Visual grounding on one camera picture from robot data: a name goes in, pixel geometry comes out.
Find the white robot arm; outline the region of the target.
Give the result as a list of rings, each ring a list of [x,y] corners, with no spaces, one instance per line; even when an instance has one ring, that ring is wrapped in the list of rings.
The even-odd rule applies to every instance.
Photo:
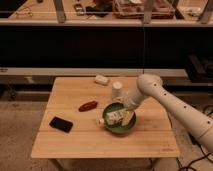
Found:
[[[157,100],[191,135],[213,155],[213,119],[180,100],[163,88],[163,80],[158,75],[142,74],[134,88],[123,96],[127,110],[136,110],[148,97]]]

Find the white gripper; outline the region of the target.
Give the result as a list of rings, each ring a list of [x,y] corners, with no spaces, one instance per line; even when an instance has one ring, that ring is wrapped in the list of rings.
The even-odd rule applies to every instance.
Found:
[[[127,110],[137,109],[141,103],[147,98],[137,87],[130,89],[123,96],[123,104]],[[126,111],[122,120],[122,125],[126,126],[134,115],[133,111]]]

